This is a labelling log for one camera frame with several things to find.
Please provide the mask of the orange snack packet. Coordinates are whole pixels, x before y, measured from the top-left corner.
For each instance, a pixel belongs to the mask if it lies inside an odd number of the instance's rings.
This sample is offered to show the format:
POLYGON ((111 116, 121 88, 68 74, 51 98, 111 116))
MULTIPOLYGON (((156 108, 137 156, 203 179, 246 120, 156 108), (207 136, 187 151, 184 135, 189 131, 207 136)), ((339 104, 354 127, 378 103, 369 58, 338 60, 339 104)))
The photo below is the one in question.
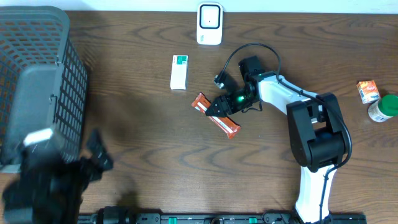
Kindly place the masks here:
MULTIPOLYGON (((203 114, 205 114, 210 105, 210 101, 202 92, 200 92, 199 95, 192 102, 192 106, 203 114)), ((235 135, 241 130, 241 127, 229 117, 222 118, 209 116, 208 118, 212 122, 214 122, 219 128, 221 128, 227 134, 229 139, 234 138, 235 135)))

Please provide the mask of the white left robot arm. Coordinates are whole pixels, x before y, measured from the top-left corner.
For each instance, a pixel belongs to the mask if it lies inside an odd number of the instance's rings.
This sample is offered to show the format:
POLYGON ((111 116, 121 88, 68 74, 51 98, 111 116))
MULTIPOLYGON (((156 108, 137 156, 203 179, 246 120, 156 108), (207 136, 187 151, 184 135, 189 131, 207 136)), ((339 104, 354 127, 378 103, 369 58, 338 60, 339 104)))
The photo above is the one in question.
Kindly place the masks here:
POLYGON ((21 172, 2 193, 6 223, 70 224, 78 221, 82 194, 90 182, 113 168, 100 132, 92 130, 86 147, 91 157, 21 172))

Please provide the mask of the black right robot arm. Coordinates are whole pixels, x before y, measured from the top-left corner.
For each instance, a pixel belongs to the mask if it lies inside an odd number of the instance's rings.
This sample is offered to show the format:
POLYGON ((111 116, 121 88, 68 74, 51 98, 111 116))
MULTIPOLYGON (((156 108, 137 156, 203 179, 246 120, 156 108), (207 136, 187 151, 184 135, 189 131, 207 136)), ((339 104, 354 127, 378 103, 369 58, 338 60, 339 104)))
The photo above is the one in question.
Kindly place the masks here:
POLYGON ((265 71, 256 56, 239 62, 244 87, 225 70, 214 78, 227 92, 214 99, 205 114, 227 118, 246 113, 255 103, 268 103, 287 117, 290 148, 300 165, 296 222, 333 223, 328 198, 335 172, 352 154, 352 139, 336 96, 316 94, 288 82, 279 70, 265 71))

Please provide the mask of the orange Kleenex tissue pack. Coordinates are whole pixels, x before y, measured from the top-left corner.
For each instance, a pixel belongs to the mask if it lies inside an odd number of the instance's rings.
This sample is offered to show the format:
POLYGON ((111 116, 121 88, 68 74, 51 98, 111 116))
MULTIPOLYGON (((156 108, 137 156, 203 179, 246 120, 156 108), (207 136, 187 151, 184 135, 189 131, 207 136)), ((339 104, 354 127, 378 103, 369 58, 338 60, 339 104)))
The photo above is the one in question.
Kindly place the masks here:
POLYGON ((380 94, 374 80, 361 81, 356 86, 363 104, 373 103, 380 99, 380 94))

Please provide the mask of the green lid jar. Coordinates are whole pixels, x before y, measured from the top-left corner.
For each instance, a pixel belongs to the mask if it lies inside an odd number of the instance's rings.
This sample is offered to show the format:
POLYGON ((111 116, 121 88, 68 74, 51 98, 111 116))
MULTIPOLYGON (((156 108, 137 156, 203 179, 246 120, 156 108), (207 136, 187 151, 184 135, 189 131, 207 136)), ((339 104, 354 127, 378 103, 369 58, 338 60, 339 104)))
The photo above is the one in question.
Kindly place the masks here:
POLYGON ((373 121, 382 123, 397 116, 397 107, 397 95, 386 95, 368 108, 368 115, 373 121))

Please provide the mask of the white Panadol medicine box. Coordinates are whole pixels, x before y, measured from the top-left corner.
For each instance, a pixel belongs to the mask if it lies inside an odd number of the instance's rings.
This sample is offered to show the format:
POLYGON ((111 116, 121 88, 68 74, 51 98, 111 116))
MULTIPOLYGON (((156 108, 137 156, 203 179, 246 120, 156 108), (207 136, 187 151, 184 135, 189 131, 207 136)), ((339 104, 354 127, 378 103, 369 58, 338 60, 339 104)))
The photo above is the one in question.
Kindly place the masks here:
POLYGON ((170 76, 171 90, 185 90, 187 87, 188 55, 174 55, 170 76))

